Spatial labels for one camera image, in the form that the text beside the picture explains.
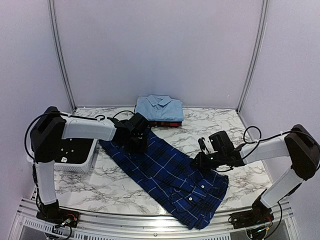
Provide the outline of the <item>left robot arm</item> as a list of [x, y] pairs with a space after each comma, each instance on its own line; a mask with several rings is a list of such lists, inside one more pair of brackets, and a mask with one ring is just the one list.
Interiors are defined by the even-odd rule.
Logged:
[[115, 117], [105, 119], [72, 115], [51, 106], [37, 116], [28, 126], [25, 139], [30, 140], [33, 160], [34, 183], [40, 203], [45, 206], [44, 215], [53, 223], [63, 219], [63, 211], [58, 208], [54, 183], [54, 163], [61, 141], [67, 139], [97, 139], [114, 142], [129, 153], [147, 151], [148, 120], [140, 113], [130, 119]]

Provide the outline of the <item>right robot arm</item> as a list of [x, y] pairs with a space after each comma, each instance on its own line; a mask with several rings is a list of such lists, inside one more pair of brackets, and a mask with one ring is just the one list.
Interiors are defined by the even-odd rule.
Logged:
[[190, 163], [199, 170], [216, 170], [220, 166], [232, 169], [255, 162], [266, 165], [288, 159], [287, 170], [258, 197], [248, 212], [247, 219], [252, 224], [260, 223], [267, 216], [267, 209], [294, 193], [320, 169], [320, 145], [301, 124], [267, 138], [245, 140], [238, 146], [234, 146], [224, 130], [210, 135], [208, 139], [213, 153], [200, 151]]

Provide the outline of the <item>blue plaid long sleeve shirt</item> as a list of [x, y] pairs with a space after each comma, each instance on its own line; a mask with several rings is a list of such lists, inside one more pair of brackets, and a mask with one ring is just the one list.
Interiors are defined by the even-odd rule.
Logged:
[[227, 193], [228, 176], [192, 167], [188, 155], [153, 132], [145, 153], [126, 152], [113, 141], [99, 143], [124, 173], [188, 229], [207, 227]]

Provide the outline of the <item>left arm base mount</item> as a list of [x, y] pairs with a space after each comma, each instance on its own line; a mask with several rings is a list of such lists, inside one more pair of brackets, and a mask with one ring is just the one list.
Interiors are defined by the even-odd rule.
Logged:
[[80, 213], [78, 211], [60, 208], [59, 201], [56, 200], [51, 204], [39, 203], [36, 217], [40, 220], [58, 225], [59, 227], [69, 225], [72, 228], [76, 228]]

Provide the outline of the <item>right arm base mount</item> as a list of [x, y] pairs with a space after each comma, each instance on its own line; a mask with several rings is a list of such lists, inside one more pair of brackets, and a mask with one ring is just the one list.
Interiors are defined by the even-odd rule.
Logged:
[[255, 225], [271, 223], [274, 220], [273, 211], [261, 202], [261, 195], [253, 202], [251, 210], [234, 212], [228, 222], [234, 229], [253, 227]]

